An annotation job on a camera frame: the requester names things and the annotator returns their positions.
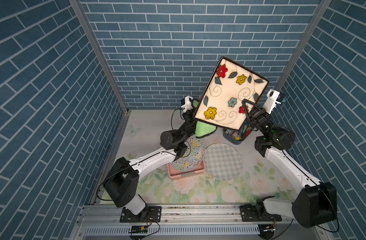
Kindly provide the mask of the green grey microfibre cloth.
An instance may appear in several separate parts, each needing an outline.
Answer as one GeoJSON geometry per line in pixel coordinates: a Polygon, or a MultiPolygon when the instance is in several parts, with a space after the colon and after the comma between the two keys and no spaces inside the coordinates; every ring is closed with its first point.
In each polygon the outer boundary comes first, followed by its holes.
{"type": "Polygon", "coordinates": [[[216,126],[206,124],[203,122],[197,122],[195,135],[196,138],[202,139],[209,135],[212,135],[217,130],[216,126]]]}

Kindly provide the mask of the square floral plate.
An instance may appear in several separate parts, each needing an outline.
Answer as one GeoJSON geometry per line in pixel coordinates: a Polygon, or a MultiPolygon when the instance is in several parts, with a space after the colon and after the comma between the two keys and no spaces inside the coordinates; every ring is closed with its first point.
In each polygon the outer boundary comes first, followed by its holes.
{"type": "Polygon", "coordinates": [[[220,58],[196,107],[195,120],[239,130],[246,120],[243,100],[257,103],[269,80],[226,57],[220,58]]]}

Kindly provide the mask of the round checkered plate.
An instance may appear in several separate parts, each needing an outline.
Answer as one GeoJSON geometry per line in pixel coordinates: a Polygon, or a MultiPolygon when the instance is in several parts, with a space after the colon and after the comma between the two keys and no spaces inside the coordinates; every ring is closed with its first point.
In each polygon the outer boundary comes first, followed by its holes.
{"type": "Polygon", "coordinates": [[[218,180],[228,181],[237,178],[243,170],[240,153],[232,146],[217,143],[205,150],[207,173],[218,180]]]}

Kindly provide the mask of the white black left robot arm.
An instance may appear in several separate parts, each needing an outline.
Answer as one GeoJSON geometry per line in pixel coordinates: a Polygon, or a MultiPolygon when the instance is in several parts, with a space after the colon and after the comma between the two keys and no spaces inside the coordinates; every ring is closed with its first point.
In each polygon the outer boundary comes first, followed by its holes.
{"type": "Polygon", "coordinates": [[[136,194],[139,180],[162,165],[192,155],[186,141],[196,130],[193,110],[187,110],[182,117],[185,121],[177,130],[161,133],[160,149],[137,159],[122,157],[115,161],[101,186],[116,207],[124,207],[135,216],[146,215],[148,205],[136,194]]]}

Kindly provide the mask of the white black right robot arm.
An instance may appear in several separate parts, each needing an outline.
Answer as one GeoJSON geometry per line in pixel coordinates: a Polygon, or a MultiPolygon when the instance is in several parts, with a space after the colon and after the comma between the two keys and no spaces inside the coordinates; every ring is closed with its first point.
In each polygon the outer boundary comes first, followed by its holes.
{"type": "Polygon", "coordinates": [[[256,138],[255,149],[282,172],[295,191],[292,202],[274,196],[259,199],[257,215],[267,213],[289,217],[307,229],[338,220],[335,186],[314,177],[286,151],[294,143],[295,133],[272,125],[270,114],[252,101],[244,99],[242,108],[246,122],[262,132],[262,136],[256,138]]]}

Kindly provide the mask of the round colourful patterned plate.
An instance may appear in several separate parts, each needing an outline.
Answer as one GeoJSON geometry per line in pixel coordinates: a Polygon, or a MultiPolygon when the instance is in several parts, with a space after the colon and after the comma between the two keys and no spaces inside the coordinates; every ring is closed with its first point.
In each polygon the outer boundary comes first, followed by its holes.
{"type": "Polygon", "coordinates": [[[205,157],[205,143],[195,135],[185,141],[188,147],[182,158],[171,163],[172,167],[180,172],[188,172],[198,167],[205,157]]]}

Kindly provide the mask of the blue tray of stationery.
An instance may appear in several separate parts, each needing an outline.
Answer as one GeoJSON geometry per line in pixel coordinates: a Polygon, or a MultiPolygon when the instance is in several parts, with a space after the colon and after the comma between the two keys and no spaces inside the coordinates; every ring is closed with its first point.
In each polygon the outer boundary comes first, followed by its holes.
{"type": "Polygon", "coordinates": [[[241,144],[252,132],[251,127],[243,127],[240,130],[223,129],[223,136],[234,145],[241,144]]]}

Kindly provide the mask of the pink perforated plastic basket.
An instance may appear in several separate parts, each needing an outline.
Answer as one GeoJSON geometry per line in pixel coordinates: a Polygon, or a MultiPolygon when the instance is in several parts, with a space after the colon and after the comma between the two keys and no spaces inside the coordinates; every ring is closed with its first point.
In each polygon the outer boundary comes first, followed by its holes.
{"type": "Polygon", "coordinates": [[[205,161],[202,161],[198,167],[194,168],[193,170],[187,172],[181,172],[172,167],[171,164],[167,164],[168,174],[170,179],[178,180],[182,178],[192,177],[195,175],[201,175],[206,171],[205,161]]]}

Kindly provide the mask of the small green circuit board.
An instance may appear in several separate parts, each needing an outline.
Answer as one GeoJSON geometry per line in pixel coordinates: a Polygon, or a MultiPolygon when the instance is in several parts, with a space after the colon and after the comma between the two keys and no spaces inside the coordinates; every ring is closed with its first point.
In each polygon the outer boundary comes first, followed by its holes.
{"type": "Polygon", "coordinates": [[[148,234],[148,226],[131,226],[129,234],[132,235],[147,235],[148,234]]]}

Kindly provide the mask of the aluminium corner post right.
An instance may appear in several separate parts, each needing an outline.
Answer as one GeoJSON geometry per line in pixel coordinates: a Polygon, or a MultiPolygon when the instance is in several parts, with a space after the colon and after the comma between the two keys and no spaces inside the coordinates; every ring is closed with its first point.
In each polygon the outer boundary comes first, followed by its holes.
{"type": "Polygon", "coordinates": [[[283,69],[283,72],[280,78],[277,81],[275,86],[275,90],[280,91],[283,87],[284,83],[286,82],[289,74],[293,70],[296,62],[298,61],[300,55],[302,54],[303,50],[305,49],[307,43],[309,42],[312,34],[314,33],[315,29],[317,28],[319,22],[321,21],[322,17],[324,16],[326,10],[328,9],[329,5],[331,4],[332,0],[321,0],[319,5],[316,7],[312,18],[310,19],[309,24],[306,26],[303,35],[301,36],[300,40],[298,41],[292,55],[290,56],[286,67],[283,69]]]}

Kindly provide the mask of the aluminium corner post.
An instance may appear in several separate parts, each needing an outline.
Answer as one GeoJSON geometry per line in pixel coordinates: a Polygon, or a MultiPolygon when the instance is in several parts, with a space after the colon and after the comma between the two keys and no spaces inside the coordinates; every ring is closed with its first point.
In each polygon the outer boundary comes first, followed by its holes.
{"type": "Polygon", "coordinates": [[[286,67],[283,69],[283,72],[280,78],[277,81],[275,86],[275,90],[280,91],[283,87],[284,83],[286,82],[289,74],[293,70],[296,62],[298,61],[300,55],[302,54],[303,50],[305,49],[307,43],[309,42],[312,34],[314,33],[315,29],[317,28],[319,22],[321,21],[322,17],[324,16],[326,10],[328,9],[329,5],[331,4],[332,0],[321,0],[319,5],[316,7],[312,18],[310,19],[309,24],[306,26],[303,35],[301,36],[300,40],[298,41],[292,55],[290,56],[286,67]]]}
{"type": "Polygon", "coordinates": [[[97,60],[104,71],[105,76],[107,77],[108,83],[110,84],[112,90],[114,91],[114,94],[120,104],[120,106],[123,109],[123,112],[125,115],[129,115],[128,107],[126,106],[126,103],[124,101],[124,98],[122,97],[119,87],[114,79],[114,76],[112,74],[112,71],[106,61],[106,58],[104,56],[104,53],[99,45],[99,42],[94,34],[94,31],[91,27],[91,24],[88,21],[87,15],[84,12],[84,9],[82,7],[81,1],[77,0],[69,0],[70,5],[97,57],[97,60]]]}

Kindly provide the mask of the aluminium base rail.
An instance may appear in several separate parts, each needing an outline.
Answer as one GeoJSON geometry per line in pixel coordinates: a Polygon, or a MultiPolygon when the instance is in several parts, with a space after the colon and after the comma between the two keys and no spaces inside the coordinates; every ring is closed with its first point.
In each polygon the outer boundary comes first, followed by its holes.
{"type": "MultiPolygon", "coordinates": [[[[86,205],[72,240],[129,240],[133,223],[123,223],[114,205],[86,205]]],[[[145,240],[258,240],[259,222],[243,222],[239,204],[162,205],[160,222],[149,226],[145,240]]]]}

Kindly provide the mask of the aluminium corner post left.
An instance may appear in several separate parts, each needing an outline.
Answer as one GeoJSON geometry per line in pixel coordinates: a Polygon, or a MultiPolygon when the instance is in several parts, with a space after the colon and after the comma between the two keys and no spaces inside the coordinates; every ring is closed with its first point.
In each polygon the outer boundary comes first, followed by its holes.
{"type": "Polygon", "coordinates": [[[112,90],[114,91],[114,94],[120,104],[120,106],[123,109],[123,112],[125,115],[129,115],[128,107],[126,106],[126,103],[124,101],[124,98],[122,97],[119,87],[114,79],[114,76],[112,74],[112,71],[106,61],[106,58],[104,56],[104,53],[99,45],[99,42],[94,34],[94,31],[91,27],[91,24],[88,21],[87,15],[84,12],[84,9],[82,7],[81,1],[77,0],[69,0],[70,5],[97,57],[97,60],[104,71],[105,76],[107,77],[108,83],[110,84],[112,90]]]}

